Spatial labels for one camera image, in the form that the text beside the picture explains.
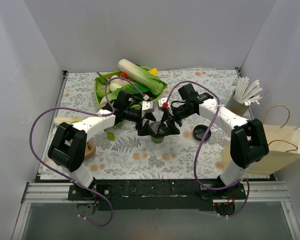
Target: paper bag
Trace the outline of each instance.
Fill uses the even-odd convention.
[[[288,118],[282,126],[267,125],[265,119],[271,109],[281,106],[288,110]],[[263,128],[269,145],[269,154],[255,163],[248,174],[270,175],[300,158],[300,127],[286,125],[290,119],[290,110],[284,105],[275,105],[265,114]],[[232,160],[230,142],[222,150],[223,168]]]

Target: green bowl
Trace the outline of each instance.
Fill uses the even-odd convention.
[[[142,66],[141,68],[143,68],[144,70],[151,70],[150,68],[146,67],[146,66]],[[122,74],[122,71],[113,71],[113,72],[109,72],[107,74],[103,74],[103,76],[105,78],[111,78],[113,75],[117,75],[117,76],[120,76],[120,74]],[[99,109],[101,109],[100,107],[100,102],[101,102],[101,99],[97,96],[97,86],[98,86],[99,82],[98,81],[94,81],[94,97],[95,97],[95,101],[96,101],[96,104],[98,105]],[[156,102],[160,97],[160,94],[159,95],[155,95],[155,99],[153,99],[152,101],[153,102]],[[138,108],[140,107],[140,105],[136,104],[136,105],[133,105],[132,106],[133,108]]]

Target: floral tablecloth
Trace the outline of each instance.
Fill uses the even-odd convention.
[[[94,95],[96,77],[96,72],[69,73],[60,106],[96,113],[98,111]],[[176,83],[192,80],[216,93],[222,104],[227,103],[238,80],[235,70],[161,70],[158,77],[168,84],[162,97],[167,97]],[[199,93],[203,92],[199,87],[194,87]],[[176,90],[171,100],[180,99]],[[154,115],[160,120],[162,112],[156,109]],[[60,110],[58,116],[84,115]],[[251,118],[249,112],[245,117]],[[108,140],[104,131],[93,137],[96,153],[86,160],[84,165],[96,179],[193,179],[194,157],[199,145],[199,141],[193,136],[193,128],[199,124],[208,125],[209,122],[203,117],[192,115],[183,121],[182,127],[179,128],[180,135],[166,136],[162,143],[155,144],[150,136],[138,136],[133,122],[125,121],[122,127],[110,128],[115,134],[115,141]],[[197,174],[200,178],[216,178],[223,172],[221,151],[230,138],[216,125],[211,131],[212,135],[202,146],[198,159]],[[53,161],[46,159],[46,163],[63,172]],[[43,167],[40,179],[59,180],[63,177]]]

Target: bowl of vegetables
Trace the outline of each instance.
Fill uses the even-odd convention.
[[[94,95],[98,107],[101,109],[107,104],[105,97],[105,87],[107,81],[114,77],[124,77],[131,80],[142,93],[147,94],[152,101],[157,101],[167,87],[167,84],[159,79],[156,75],[156,69],[151,70],[145,66],[137,66],[134,63],[122,59],[118,63],[119,71],[109,72],[106,74],[98,73],[99,77],[95,79]],[[127,81],[115,79],[107,87],[107,95],[110,101],[117,99],[120,90],[127,90],[134,95],[134,101],[138,103],[143,101],[141,94]]]

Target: white wall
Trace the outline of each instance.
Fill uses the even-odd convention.
[[[38,161],[29,131],[43,110],[53,107],[62,71],[23,0],[0,0],[0,240],[10,239],[27,181]],[[51,115],[35,131],[42,154]]]
[[[262,118],[267,109],[284,104],[291,109],[290,125],[300,126],[300,0],[277,0],[242,67],[242,75],[260,79],[264,88],[261,105],[253,109]],[[287,116],[276,109],[270,124]],[[277,173],[285,180],[300,227],[300,160]]]
[[[276,0],[24,0],[71,72],[242,66]]]

